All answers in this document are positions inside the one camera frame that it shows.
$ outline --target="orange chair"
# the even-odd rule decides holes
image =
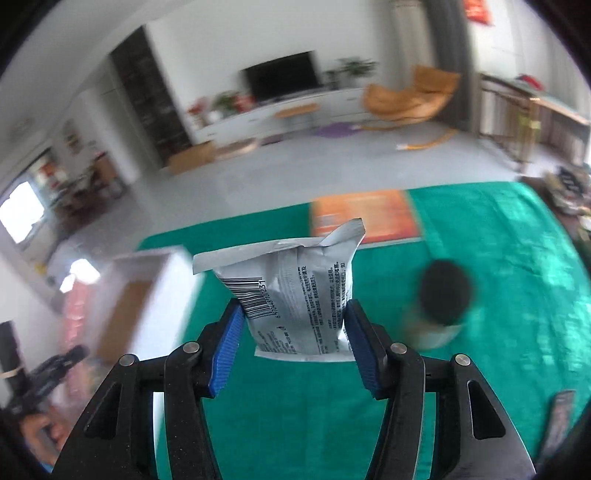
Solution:
[[[394,92],[380,85],[368,85],[363,94],[364,107],[380,120],[394,122],[392,127],[361,125],[363,130],[386,131],[403,125],[425,122],[435,117],[450,102],[457,90],[461,75],[432,67],[416,65],[413,85]],[[407,145],[399,150],[423,150],[448,140],[457,133],[449,129],[442,137],[423,145]]]

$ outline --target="hand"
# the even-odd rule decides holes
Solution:
[[[50,436],[54,440],[53,446],[41,437],[42,429],[51,425]],[[37,459],[48,465],[55,465],[70,433],[67,423],[57,409],[50,406],[47,413],[27,415],[20,423],[22,436]]]

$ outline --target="silver snack bag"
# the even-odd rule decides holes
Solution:
[[[325,238],[291,238],[193,257],[193,273],[213,270],[240,300],[257,356],[297,362],[353,361],[343,325],[351,260],[365,236],[361,218]]]

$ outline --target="white box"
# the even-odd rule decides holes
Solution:
[[[96,354],[119,298],[131,282],[151,282],[126,351],[140,360],[166,356],[181,344],[203,276],[193,275],[183,247],[120,255],[101,274],[85,324],[86,344]]]

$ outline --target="barcode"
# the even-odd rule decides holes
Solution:
[[[273,311],[271,305],[267,302],[267,298],[265,298],[265,295],[261,291],[261,285],[265,288],[265,281],[262,277],[224,278],[222,283],[240,300],[246,316],[251,320],[277,313]]]

